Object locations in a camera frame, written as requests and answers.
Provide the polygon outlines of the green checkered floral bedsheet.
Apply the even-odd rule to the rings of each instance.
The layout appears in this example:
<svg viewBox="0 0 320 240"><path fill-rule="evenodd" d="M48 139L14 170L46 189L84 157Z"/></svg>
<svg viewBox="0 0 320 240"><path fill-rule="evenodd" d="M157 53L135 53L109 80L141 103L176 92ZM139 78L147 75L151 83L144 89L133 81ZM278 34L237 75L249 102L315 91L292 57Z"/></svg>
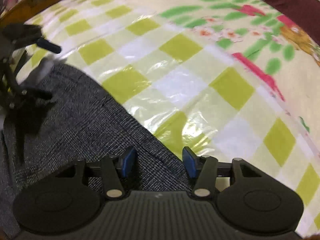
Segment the green checkered floral bedsheet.
<svg viewBox="0 0 320 240"><path fill-rule="evenodd" d="M319 233L319 45L262 0L63 0L30 19L181 156L243 158Z"/></svg>

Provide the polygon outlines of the dark grey pants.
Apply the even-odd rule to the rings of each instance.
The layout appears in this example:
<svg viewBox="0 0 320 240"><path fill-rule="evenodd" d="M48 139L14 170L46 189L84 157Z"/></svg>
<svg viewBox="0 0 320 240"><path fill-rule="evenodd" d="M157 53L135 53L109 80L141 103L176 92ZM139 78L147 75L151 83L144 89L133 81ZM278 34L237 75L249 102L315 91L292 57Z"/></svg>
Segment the dark grey pants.
<svg viewBox="0 0 320 240"><path fill-rule="evenodd" d="M84 72L58 64L35 88L52 98L8 114L1 131L1 230L9 238L20 232L12 212L17 194L75 160L95 162L132 146L139 189L190 189L178 157Z"/></svg>

